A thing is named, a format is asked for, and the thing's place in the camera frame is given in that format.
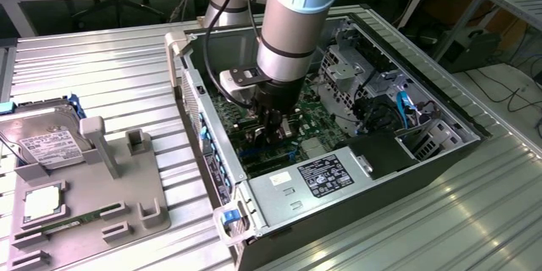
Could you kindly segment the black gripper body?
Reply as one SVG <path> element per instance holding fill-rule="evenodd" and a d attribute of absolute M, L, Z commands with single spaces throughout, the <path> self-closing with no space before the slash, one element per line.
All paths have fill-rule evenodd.
<path fill-rule="evenodd" d="M 260 118 L 274 112 L 289 115 L 298 103 L 305 81 L 282 82 L 272 79 L 257 84 L 254 110 Z"/>

